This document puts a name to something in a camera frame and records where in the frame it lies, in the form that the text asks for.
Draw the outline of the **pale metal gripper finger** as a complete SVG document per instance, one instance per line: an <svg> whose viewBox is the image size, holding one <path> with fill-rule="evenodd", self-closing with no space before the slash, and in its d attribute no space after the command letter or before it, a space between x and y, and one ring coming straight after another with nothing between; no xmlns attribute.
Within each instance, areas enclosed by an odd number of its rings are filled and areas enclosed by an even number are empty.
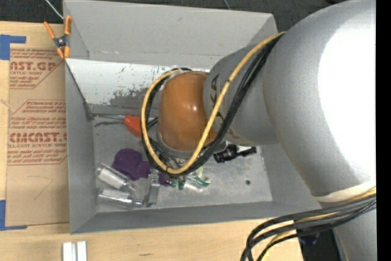
<svg viewBox="0 0 391 261"><path fill-rule="evenodd" d="M148 205L156 204L158 200L159 188L159 172L157 170L152 170L148 176Z"/></svg>
<svg viewBox="0 0 391 261"><path fill-rule="evenodd" d="M141 191L142 191L142 203L144 207L149 207L149 194L150 194L150 182L148 179L143 178L141 183Z"/></svg>

